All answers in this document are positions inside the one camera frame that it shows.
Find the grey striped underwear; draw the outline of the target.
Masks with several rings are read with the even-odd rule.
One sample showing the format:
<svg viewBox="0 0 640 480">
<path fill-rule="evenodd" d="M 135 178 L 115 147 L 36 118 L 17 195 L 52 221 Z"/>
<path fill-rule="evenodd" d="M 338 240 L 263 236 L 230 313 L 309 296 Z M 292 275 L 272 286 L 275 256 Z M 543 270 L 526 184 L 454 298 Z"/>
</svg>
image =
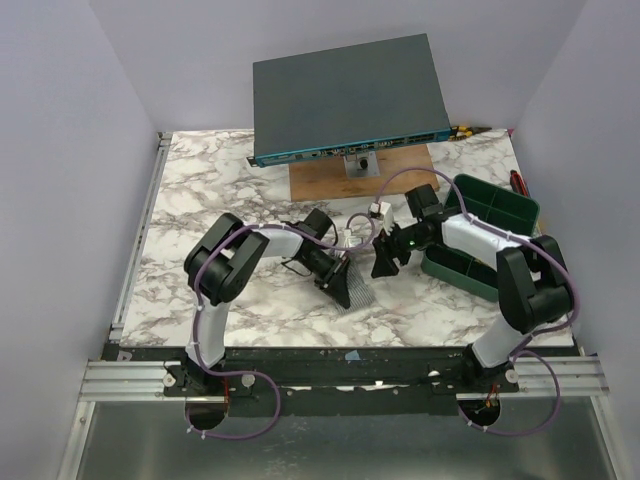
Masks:
<svg viewBox="0 0 640 480">
<path fill-rule="evenodd" d="M 339 315 L 347 315 L 369 308 L 375 301 L 373 290 L 367 285 L 357 265 L 351 264 L 347 272 L 347 287 L 349 292 L 349 307 L 336 305 Z"/>
</svg>

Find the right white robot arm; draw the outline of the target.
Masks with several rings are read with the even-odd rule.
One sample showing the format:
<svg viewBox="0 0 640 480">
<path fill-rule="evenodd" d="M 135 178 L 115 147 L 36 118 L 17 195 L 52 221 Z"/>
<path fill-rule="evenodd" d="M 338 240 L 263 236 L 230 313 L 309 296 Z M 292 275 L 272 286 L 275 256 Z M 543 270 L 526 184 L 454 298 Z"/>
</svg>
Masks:
<svg viewBox="0 0 640 480">
<path fill-rule="evenodd" d="M 429 184 L 407 192 L 415 218 L 407 227 L 395 222 L 388 202 L 377 199 L 370 205 L 370 216 L 382 222 L 373 240 L 371 276 L 396 276 L 413 252 L 432 246 L 461 251 L 495 273 L 501 316 L 465 347 L 459 370 L 462 384 L 480 392 L 494 383 L 496 369 L 514 358 L 538 327 L 574 311 L 576 300 L 554 238 L 531 238 L 490 225 L 467 209 L 457 186 L 452 190 L 458 204 L 449 207 L 437 199 Z"/>
</svg>

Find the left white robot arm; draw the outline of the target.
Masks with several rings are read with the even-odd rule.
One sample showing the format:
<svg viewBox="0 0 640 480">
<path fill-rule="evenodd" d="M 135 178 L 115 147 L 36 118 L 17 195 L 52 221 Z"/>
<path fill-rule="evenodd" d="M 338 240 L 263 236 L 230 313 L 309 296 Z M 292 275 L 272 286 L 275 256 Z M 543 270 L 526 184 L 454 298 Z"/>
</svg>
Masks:
<svg viewBox="0 0 640 480">
<path fill-rule="evenodd" d="M 196 313 L 186 353 L 194 364 L 187 382 L 201 395 L 214 393 L 222 380 L 217 366 L 225 355 L 224 335 L 231 303 L 249 283 L 263 258 L 293 260 L 312 275 L 314 285 L 343 309 L 355 305 L 350 292 L 350 260 L 328 252 L 322 240 L 334 226 L 315 208 L 302 221 L 248 225 L 222 214 L 184 262 Z"/>
</svg>

